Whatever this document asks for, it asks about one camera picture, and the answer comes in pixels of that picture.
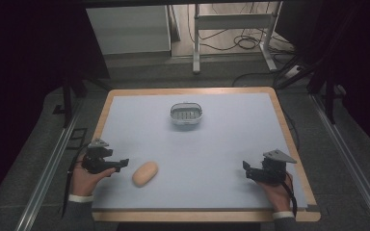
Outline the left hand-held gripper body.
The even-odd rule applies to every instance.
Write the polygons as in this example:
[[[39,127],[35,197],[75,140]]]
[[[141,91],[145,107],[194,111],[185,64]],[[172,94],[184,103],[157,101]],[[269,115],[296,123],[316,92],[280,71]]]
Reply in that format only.
[[[100,173],[116,166],[115,162],[106,162],[105,157],[113,155],[112,149],[107,149],[108,143],[102,139],[94,139],[88,144],[86,155],[82,161],[82,168],[91,174]]]

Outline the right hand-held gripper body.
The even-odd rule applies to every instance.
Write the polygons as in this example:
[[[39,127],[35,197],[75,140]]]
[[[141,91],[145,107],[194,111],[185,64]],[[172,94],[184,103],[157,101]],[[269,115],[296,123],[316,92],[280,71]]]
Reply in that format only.
[[[280,184],[286,178],[286,165],[297,163],[295,159],[278,149],[265,152],[263,156],[262,169],[253,174],[254,181],[260,183]]]

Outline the tan oval bread roll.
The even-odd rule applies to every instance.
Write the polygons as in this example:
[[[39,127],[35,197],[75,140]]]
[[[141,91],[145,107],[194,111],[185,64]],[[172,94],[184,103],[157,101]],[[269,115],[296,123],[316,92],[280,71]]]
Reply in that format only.
[[[158,170],[159,167],[155,162],[144,163],[132,175],[134,185],[143,187],[157,174]]]

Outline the small white oval basket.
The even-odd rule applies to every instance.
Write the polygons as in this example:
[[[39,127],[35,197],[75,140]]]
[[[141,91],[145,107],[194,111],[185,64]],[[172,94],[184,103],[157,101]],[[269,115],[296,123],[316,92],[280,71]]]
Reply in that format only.
[[[170,118],[175,125],[195,125],[202,118],[202,107],[198,103],[177,103],[171,107]]]

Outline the person's left hand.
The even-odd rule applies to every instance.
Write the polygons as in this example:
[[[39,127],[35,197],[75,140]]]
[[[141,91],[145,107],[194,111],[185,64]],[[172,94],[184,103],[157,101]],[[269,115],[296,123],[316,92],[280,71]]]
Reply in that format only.
[[[76,164],[74,165],[70,192],[77,196],[90,196],[96,185],[104,178],[110,177],[116,172],[114,168],[108,168],[100,173],[91,174],[82,167],[84,156],[78,157]]]

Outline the person's right hand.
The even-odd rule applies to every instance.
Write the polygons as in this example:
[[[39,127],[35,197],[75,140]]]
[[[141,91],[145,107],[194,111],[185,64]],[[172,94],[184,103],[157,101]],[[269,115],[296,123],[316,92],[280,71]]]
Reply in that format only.
[[[273,210],[275,213],[288,212],[291,210],[290,195],[282,184],[270,185],[266,183],[257,182],[257,185],[259,185],[265,192],[268,200],[273,206]]]

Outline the light blue table mat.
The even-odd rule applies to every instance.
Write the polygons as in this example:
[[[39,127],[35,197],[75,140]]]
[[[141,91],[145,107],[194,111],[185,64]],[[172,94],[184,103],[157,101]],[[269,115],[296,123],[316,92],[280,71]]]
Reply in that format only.
[[[198,124],[172,123],[183,102],[200,104]],[[243,162],[260,167],[265,152],[288,150],[267,93],[116,96],[101,138],[129,164],[97,185],[97,211],[268,209]],[[132,175],[146,162],[159,170],[137,187]]]

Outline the black stand leg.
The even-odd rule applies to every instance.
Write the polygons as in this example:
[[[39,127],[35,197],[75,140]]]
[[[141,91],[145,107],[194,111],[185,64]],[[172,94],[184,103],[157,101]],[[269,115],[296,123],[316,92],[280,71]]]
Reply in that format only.
[[[74,92],[77,98],[84,98],[87,96],[88,91],[83,83],[83,80],[79,77],[65,77],[62,89],[65,112],[64,127],[67,128],[72,120],[71,93]]]
[[[308,83],[306,89],[310,94],[319,93],[321,89],[325,90],[322,96],[324,99],[324,112],[331,124],[335,123],[333,116],[333,102],[337,98],[343,98],[345,93],[335,92],[334,67],[330,58],[322,58],[314,65],[314,74]]]

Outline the white power strip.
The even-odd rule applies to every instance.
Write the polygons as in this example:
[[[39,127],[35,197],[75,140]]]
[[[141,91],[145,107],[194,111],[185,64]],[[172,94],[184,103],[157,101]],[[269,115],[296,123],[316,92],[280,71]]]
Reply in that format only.
[[[290,79],[292,77],[294,77],[295,75],[297,75],[303,68],[300,66],[300,65],[294,65],[293,67],[291,67],[285,74],[284,74],[284,77],[286,79]]]

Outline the grey cabinet panel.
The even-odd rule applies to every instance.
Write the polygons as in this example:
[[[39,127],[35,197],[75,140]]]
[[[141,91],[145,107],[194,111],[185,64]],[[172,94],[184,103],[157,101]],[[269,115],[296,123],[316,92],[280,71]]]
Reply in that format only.
[[[166,6],[86,9],[103,55],[171,50]]]

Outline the aluminium floor rail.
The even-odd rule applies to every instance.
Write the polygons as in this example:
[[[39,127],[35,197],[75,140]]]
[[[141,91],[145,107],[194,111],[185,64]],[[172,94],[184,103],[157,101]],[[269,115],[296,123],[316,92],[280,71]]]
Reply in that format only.
[[[314,107],[321,118],[323,124],[325,125],[334,145],[336,146],[343,163],[345,164],[346,168],[349,170],[354,182],[357,185],[357,189],[359,190],[360,194],[362,195],[368,210],[370,211],[370,183],[367,180],[364,172],[361,170],[356,158],[353,155],[348,144],[345,142],[344,138],[342,137],[338,127],[331,123],[327,114],[325,113],[325,107],[323,105],[322,100],[315,96],[309,95],[309,98],[314,104]]]
[[[80,116],[84,102],[84,99],[77,99],[72,106],[73,115],[71,116],[71,121],[66,128],[62,130],[62,133],[58,138],[53,151],[49,155],[47,164],[43,169],[39,181],[36,184],[14,231],[31,231],[40,211],[42,202],[47,194],[55,172],[66,150],[66,145],[71,137],[71,133],[75,127],[76,121]]]

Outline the white metal stand frame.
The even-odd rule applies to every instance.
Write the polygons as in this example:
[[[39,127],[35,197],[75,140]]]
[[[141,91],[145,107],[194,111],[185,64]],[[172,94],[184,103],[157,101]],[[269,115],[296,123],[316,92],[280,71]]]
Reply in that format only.
[[[206,30],[264,29],[264,39],[258,43],[270,71],[277,67],[271,57],[269,44],[278,20],[281,2],[276,2],[270,13],[201,14],[199,4],[194,5],[193,72],[200,73],[199,32]]]

